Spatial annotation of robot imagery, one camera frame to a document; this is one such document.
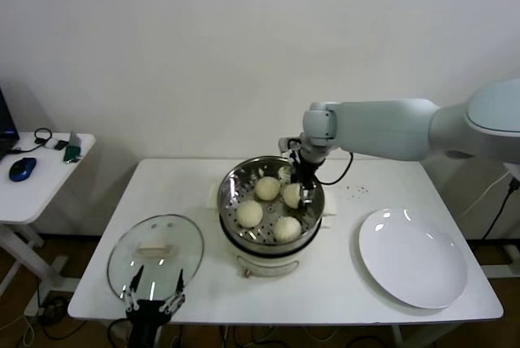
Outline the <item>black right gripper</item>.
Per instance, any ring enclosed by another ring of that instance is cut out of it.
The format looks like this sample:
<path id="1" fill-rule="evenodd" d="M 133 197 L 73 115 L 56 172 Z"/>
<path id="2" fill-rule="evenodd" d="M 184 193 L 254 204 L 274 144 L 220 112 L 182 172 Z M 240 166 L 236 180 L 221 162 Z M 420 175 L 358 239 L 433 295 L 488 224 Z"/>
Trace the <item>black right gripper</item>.
<path id="1" fill-rule="evenodd" d="M 299 151 L 293 150 L 290 153 L 292 160 L 291 183 L 300 184 L 298 206 L 303 207 L 313 202 L 315 173 L 320 168 L 320 163 L 306 161 Z"/>

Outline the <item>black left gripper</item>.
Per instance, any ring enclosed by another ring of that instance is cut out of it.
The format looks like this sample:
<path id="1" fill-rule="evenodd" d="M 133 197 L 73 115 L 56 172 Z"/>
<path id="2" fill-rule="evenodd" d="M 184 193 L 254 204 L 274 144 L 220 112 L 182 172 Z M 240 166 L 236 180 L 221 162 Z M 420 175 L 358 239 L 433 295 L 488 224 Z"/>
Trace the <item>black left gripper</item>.
<path id="1" fill-rule="evenodd" d="M 127 320 L 132 324 L 129 348 L 154 347 L 158 330 L 170 321 L 171 314 L 175 314 L 185 302 L 183 269 L 178 275 L 174 293 L 164 301 L 137 300 L 143 270 L 144 266 L 141 265 L 130 285 L 122 291 Z"/>

